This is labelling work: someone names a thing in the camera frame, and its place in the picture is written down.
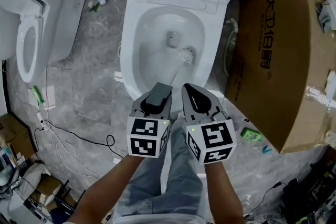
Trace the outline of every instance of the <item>jeans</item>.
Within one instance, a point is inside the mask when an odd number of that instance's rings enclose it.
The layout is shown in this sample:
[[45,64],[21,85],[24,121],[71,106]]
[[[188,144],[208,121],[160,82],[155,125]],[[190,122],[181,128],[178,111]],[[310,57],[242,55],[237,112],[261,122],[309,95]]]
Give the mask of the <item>jeans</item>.
[[161,172],[167,145],[159,158],[145,158],[121,195],[113,220],[131,215],[187,214],[205,219],[203,184],[197,176],[197,163],[186,143],[182,124],[177,119],[171,130],[172,164],[167,188],[161,193]]

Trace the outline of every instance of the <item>water in toilet bowl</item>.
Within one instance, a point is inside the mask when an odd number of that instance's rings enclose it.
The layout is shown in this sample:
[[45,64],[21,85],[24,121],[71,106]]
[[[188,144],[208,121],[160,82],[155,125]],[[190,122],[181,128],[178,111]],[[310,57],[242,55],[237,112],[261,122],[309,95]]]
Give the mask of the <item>water in toilet bowl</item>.
[[[157,82],[171,84],[174,95],[183,84],[193,81],[204,40],[204,26],[191,12],[173,7],[151,9],[143,14],[136,29],[134,45],[139,54],[135,55],[139,58],[134,72],[148,89]],[[184,48],[192,50],[191,62],[181,61]]]

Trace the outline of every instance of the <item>power cord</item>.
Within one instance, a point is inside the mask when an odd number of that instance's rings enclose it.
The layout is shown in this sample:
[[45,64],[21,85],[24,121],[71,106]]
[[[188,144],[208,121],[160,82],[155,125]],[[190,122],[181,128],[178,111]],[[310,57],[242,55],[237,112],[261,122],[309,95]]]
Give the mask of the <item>power cord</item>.
[[[92,144],[95,144],[95,145],[107,146],[107,147],[110,149],[111,152],[113,152],[113,153],[115,153],[116,155],[118,155],[119,157],[123,158],[123,156],[121,156],[120,154],[118,154],[117,152],[115,152],[115,151],[113,151],[113,150],[111,149],[111,146],[113,146],[113,145],[115,144],[115,139],[114,139],[113,135],[111,135],[111,134],[109,134],[109,135],[106,137],[106,144],[103,144],[103,143],[95,142],[95,141],[92,141],[92,140],[89,140],[89,139],[80,137],[79,135],[75,134],[74,132],[69,131],[69,130],[67,130],[67,129],[64,129],[64,128],[62,128],[62,127],[57,127],[57,126],[55,126],[55,125],[54,125],[51,121],[49,121],[49,120],[43,120],[43,121],[41,121],[41,123],[43,123],[43,122],[48,122],[48,123],[49,123],[50,125],[52,125],[54,128],[63,130],[63,131],[65,131],[65,132],[67,132],[67,133],[70,133],[70,134],[73,134],[73,135],[76,136],[77,138],[82,139],[82,140],[84,140],[84,141],[86,141],[86,142],[89,142],[89,143],[92,143]],[[111,138],[113,139],[112,144],[109,144],[109,137],[111,137]]]
[[267,194],[271,189],[280,187],[282,184],[284,184],[284,185],[287,186],[287,184],[284,183],[284,182],[278,182],[278,183],[276,183],[273,187],[271,187],[270,189],[268,189],[268,190],[265,192],[264,196],[262,197],[262,201],[260,202],[260,204],[258,204],[255,208],[253,208],[252,211],[251,211],[249,214],[247,214],[247,215],[245,216],[245,218],[248,218],[248,217],[252,214],[252,212],[253,212],[254,210],[256,210],[256,209],[257,209],[257,208],[264,202],[266,194]]

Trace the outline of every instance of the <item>person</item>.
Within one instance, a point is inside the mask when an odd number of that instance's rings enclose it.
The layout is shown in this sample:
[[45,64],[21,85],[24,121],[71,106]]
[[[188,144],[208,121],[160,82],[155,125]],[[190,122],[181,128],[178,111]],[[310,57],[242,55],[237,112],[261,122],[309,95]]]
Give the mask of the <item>person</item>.
[[[99,224],[114,207],[113,224],[205,224],[203,184],[179,118],[171,130],[172,163],[165,193],[159,158],[127,155],[83,195],[67,224]],[[241,203],[221,162],[206,164],[210,210],[216,224],[244,223]]]

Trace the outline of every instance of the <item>toilet bowl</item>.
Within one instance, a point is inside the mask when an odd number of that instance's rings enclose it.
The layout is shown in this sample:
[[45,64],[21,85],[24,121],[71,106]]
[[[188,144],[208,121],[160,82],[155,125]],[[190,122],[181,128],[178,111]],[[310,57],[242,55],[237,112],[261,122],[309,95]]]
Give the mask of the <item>toilet bowl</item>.
[[[36,80],[50,62],[71,52],[85,0],[0,0],[0,7],[19,15],[16,57],[25,82]],[[0,18],[0,27],[6,22]]]
[[[181,87],[203,86],[211,72],[229,0],[127,0],[121,73],[132,99],[157,82],[173,86],[171,111],[182,108]],[[180,59],[184,48],[191,62]]]

